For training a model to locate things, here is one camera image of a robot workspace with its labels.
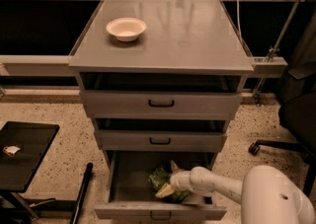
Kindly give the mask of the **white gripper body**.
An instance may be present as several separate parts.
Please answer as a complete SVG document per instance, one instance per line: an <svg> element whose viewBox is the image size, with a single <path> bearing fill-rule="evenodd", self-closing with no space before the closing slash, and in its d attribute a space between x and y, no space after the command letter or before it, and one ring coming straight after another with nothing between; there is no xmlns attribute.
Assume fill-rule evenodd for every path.
<svg viewBox="0 0 316 224"><path fill-rule="evenodd" d="M190 190L192 187L189 171L176 171L170 177L170 184L175 191Z"/></svg>

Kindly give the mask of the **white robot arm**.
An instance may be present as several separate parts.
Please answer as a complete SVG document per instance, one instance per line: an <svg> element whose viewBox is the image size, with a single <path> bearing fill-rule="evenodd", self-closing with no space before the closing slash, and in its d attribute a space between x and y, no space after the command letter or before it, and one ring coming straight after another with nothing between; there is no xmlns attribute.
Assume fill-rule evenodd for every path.
<svg viewBox="0 0 316 224"><path fill-rule="evenodd" d="M242 224L313 224L314 207L304 192L280 170L266 165L253 167L242 181L219 176L204 167L189 171L171 162L172 173L157 192L163 198L188 190L200 196L214 191L241 205Z"/></svg>

